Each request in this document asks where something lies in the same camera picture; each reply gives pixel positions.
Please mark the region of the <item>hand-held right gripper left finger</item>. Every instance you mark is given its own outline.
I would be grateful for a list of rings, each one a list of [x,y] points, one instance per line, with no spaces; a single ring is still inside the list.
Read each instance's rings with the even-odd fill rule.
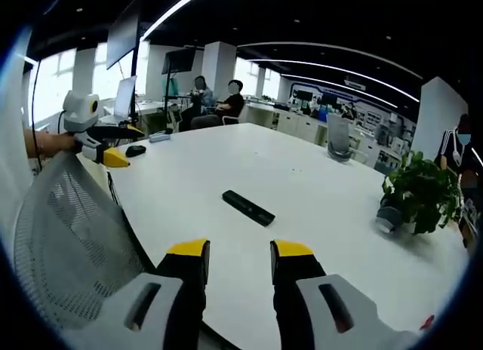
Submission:
[[[210,242],[180,242],[154,274],[142,273],[109,297],[82,328],[83,349],[195,349],[206,306]]]

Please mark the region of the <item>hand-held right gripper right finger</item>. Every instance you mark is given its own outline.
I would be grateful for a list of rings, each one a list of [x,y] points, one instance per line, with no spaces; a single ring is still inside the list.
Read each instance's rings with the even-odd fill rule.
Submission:
[[[373,300],[329,275],[304,244],[270,243],[273,307],[283,349],[412,349],[418,337],[397,331]]]

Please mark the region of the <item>person's left hand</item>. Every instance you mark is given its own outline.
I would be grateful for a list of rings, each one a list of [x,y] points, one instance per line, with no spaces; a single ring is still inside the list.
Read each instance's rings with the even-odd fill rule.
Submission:
[[[72,151],[75,148],[75,138],[68,133],[24,130],[23,136],[28,158],[52,158],[60,151]]]

